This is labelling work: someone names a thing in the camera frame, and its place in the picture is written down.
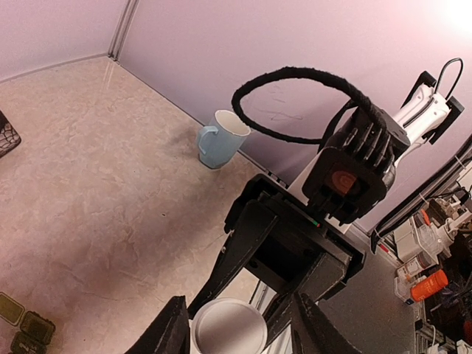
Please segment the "white bowl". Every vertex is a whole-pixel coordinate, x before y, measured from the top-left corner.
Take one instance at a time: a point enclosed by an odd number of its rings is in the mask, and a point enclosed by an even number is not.
[[[202,354],[261,354],[267,342],[267,325],[250,304],[216,299],[196,313],[192,340]]]

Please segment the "lavender wall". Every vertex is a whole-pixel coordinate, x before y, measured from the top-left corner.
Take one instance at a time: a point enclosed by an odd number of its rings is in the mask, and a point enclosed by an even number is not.
[[[120,61],[190,115],[206,123],[230,108],[234,90],[282,66],[312,66],[349,79],[393,114],[423,70],[438,75],[462,56],[456,97],[472,109],[469,0],[141,0]],[[444,82],[443,91],[451,82]],[[245,102],[259,122],[300,136],[321,136],[346,97],[315,83],[285,81]],[[434,147],[400,166],[389,197],[361,222],[370,228],[434,173],[472,132],[467,111]],[[254,133],[243,150],[290,182],[317,147]]]
[[[125,0],[0,1],[0,81],[105,54]]]

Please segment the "light blue mug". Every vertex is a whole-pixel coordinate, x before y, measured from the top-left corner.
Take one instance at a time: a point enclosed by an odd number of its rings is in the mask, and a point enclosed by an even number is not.
[[[208,126],[197,135],[200,161],[209,168],[227,164],[241,147],[251,129],[231,111],[216,111]]]

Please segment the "orange bottle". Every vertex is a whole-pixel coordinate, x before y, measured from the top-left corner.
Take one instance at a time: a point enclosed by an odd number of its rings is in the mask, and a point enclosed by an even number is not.
[[[431,295],[435,295],[447,284],[449,284],[448,277],[441,269],[412,288],[412,299],[416,302],[427,299]]]

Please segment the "marble countertop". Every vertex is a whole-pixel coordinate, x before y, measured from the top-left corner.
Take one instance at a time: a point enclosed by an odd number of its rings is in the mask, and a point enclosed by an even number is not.
[[[23,139],[0,159],[0,291],[55,323],[50,354],[125,352],[204,284],[258,169],[207,169],[199,124],[107,58],[2,83],[0,110]],[[0,353],[17,330],[0,320]]]

